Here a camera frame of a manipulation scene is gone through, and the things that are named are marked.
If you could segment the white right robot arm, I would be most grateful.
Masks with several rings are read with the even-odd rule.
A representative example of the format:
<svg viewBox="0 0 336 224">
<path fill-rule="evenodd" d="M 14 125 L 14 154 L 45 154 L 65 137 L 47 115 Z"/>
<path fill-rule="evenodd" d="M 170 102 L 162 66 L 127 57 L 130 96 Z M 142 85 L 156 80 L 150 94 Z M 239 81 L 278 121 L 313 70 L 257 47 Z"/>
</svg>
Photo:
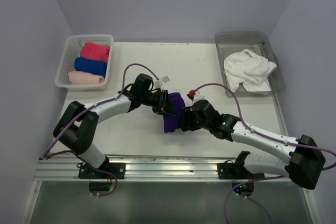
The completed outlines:
<svg viewBox="0 0 336 224">
<path fill-rule="evenodd" d="M 239 117 L 220 114 L 207 100 L 184 107 L 180 127 L 184 132 L 205 129 L 220 140 L 261 151 L 259 154 L 242 151 L 234 162 L 220 164 L 220 178 L 250 179 L 272 174 L 288 177 L 305 189 L 315 189 L 326 162 L 311 137 L 287 137 L 245 125 Z"/>
</svg>

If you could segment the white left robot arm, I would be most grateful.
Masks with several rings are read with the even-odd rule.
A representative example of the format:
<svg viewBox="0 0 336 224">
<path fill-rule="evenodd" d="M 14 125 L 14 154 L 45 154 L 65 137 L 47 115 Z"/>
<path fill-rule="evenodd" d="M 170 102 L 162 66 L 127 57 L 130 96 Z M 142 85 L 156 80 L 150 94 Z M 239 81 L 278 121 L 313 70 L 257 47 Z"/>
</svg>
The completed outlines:
<svg viewBox="0 0 336 224">
<path fill-rule="evenodd" d="M 97 125 L 116 115 L 129 113 L 141 105 L 152 108 L 153 113 L 173 117 L 178 121 L 181 110 L 178 93 L 151 88 L 153 79 L 139 74 L 134 83 L 127 85 L 115 96 L 98 103 L 70 103 L 56 125 L 53 137 L 68 147 L 75 155 L 90 165 L 97 178 L 109 172 L 107 157 L 93 144 Z"/>
</svg>

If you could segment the pink red towel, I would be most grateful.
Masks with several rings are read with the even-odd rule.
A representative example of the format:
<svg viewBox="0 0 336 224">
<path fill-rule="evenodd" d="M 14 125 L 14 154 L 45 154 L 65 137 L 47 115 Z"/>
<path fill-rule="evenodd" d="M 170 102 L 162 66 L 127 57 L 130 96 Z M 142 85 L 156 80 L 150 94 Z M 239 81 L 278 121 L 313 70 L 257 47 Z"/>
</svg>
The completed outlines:
<svg viewBox="0 0 336 224">
<path fill-rule="evenodd" d="M 107 45 L 86 42 L 80 50 L 80 57 L 107 63 L 109 59 L 110 47 Z"/>
</svg>

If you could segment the purple towel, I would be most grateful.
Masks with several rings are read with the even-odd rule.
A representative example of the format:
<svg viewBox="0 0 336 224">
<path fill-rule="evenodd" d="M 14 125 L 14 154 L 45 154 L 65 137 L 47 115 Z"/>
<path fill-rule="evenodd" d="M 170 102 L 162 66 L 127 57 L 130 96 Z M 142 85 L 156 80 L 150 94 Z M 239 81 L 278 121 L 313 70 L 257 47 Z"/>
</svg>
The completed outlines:
<svg viewBox="0 0 336 224">
<path fill-rule="evenodd" d="M 169 100 L 176 112 L 176 115 L 163 114 L 164 133 L 173 133 L 176 129 L 180 128 L 182 109 L 185 107 L 184 99 L 178 92 L 170 93 Z"/>
</svg>

